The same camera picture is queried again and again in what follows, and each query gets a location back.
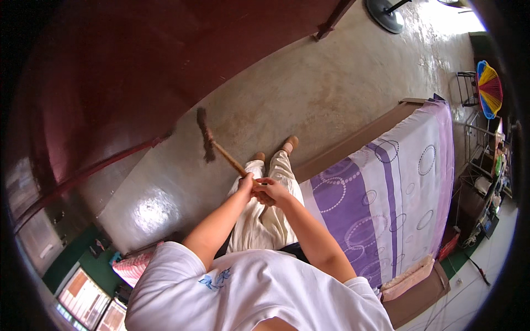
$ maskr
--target pink cloth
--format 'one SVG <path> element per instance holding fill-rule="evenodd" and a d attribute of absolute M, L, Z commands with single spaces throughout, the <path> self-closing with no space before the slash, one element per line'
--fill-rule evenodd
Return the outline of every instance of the pink cloth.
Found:
<path fill-rule="evenodd" d="M 394 300 L 405 293 L 409 288 L 427 278 L 430 275 L 433 266 L 434 259 L 432 258 L 432 254 L 429 254 L 418 263 L 408 268 L 407 271 L 401 275 L 384 283 L 381 286 L 383 301 Z"/>
<path fill-rule="evenodd" d="M 134 287 L 147 268 L 153 253 L 144 253 L 118 263 L 114 262 L 112 268 L 124 281 Z"/>

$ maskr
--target purple patterned bedsheet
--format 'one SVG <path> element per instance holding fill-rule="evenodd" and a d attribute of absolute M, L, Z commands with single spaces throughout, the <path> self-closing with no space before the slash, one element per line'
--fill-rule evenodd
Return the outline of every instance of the purple patterned bedsheet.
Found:
<path fill-rule="evenodd" d="M 453 174 L 451 111 L 436 101 L 301 188 L 357 274 L 377 287 L 437 253 Z"/>

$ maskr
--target wooden broom handle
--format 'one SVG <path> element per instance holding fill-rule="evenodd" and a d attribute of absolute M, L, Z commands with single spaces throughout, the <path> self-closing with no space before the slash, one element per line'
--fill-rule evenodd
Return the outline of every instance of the wooden broom handle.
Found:
<path fill-rule="evenodd" d="M 228 163 L 230 163 L 230 165 L 236 169 L 237 172 L 239 172 L 239 174 L 241 175 L 241 177 L 244 177 L 246 176 L 247 172 L 245 171 L 245 169 L 241 166 L 241 164 L 239 164 L 239 162 L 237 162 L 227 151 L 225 151 L 225 149 L 223 147 L 221 147 L 221 145 L 219 145 L 215 140 L 212 140 L 211 141 L 211 144 L 215 146 L 215 148 L 217 148 L 217 150 L 225 157 L 225 159 L 228 161 Z M 254 178 L 252 179 L 252 183 L 254 184 L 254 186 L 261 186 L 260 183 L 258 183 Z M 263 191 L 259 191 L 257 192 L 257 194 L 260 196 L 260 198 L 265 201 L 265 204 L 267 206 L 273 206 L 276 201 L 271 198 L 270 196 L 268 196 L 265 192 Z"/>

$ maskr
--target white t-shirt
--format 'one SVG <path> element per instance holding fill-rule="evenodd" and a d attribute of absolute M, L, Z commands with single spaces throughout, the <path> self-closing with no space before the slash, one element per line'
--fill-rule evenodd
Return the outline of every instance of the white t-shirt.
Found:
<path fill-rule="evenodd" d="M 186 247 L 160 245 L 129 300 L 136 330 L 252 330 L 279 317 L 298 330 L 392 330 L 364 277 L 344 284 L 268 249 L 230 253 L 206 273 Z"/>

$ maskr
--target broom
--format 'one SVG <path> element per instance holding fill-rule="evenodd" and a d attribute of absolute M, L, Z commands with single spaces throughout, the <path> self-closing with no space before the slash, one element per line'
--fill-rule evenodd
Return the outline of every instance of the broom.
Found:
<path fill-rule="evenodd" d="M 210 129 L 206 126 L 206 109 L 199 107 L 197 108 L 197 124 L 199 125 L 200 131 L 202 133 L 202 138 L 204 140 L 204 160 L 206 163 L 210 163 L 215 160 L 215 153 L 214 153 L 214 147 L 221 153 L 221 155 L 230 163 L 230 165 L 236 169 L 236 171 L 241 175 L 241 177 L 246 176 L 247 172 L 245 171 L 245 168 L 239 164 L 221 145 L 219 145 L 215 140 L 213 135 L 211 134 Z M 258 183 L 255 179 L 252 179 L 252 183 L 254 186 L 260 186 L 261 184 Z M 265 192 L 259 191 L 257 192 L 257 195 L 259 195 L 260 199 L 265 202 L 267 206 L 272 206 L 276 202 L 273 198 L 268 196 Z"/>

